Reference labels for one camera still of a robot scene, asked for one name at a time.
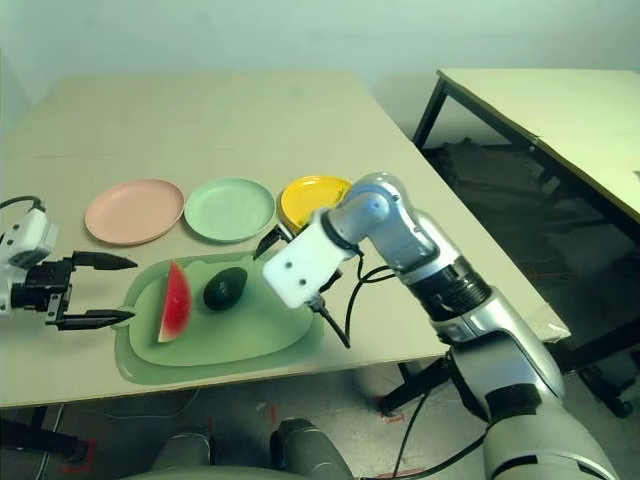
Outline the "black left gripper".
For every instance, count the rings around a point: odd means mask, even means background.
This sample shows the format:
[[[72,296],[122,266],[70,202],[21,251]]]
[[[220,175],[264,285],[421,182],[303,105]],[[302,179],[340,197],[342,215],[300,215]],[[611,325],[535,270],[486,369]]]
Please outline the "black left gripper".
[[[71,275],[75,266],[115,271],[137,268],[128,258],[104,252],[74,251],[71,258],[43,262],[31,267],[21,283],[13,283],[11,307],[45,313],[45,324],[59,331],[94,330],[110,327],[135,316],[122,310],[87,310],[66,314],[71,300]]]

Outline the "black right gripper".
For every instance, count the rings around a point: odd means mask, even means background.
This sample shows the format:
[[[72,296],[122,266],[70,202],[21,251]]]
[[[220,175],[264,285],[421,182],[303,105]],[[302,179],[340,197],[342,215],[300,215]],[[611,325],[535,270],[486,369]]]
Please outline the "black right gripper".
[[[253,259],[256,260],[267,252],[272,246],[279,241],[290,243],[295,234],[284,224],[277,223],[258,243],[258,246],[254,252]],[[322,286],[322,291],[329,290],[333,284],[342,277],[342,272],[337,269],[329,278],[329,280]]]

